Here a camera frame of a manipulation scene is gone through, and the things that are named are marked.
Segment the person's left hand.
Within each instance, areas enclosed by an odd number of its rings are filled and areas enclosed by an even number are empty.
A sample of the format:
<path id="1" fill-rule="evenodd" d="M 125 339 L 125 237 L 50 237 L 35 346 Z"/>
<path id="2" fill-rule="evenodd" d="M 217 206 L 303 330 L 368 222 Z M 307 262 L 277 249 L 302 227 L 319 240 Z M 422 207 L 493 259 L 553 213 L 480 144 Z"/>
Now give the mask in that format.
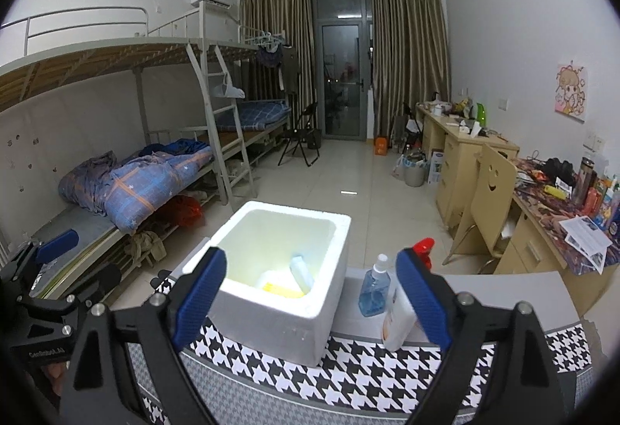
<path id="1" fill-rule="evenodd" d="M 63 392 L 65 377 L 67 374 L 67 365 L 65 362 L 52 363 L 41 368 L 42 375 L 45 378 L 43 389 L 60 398 Z"/>

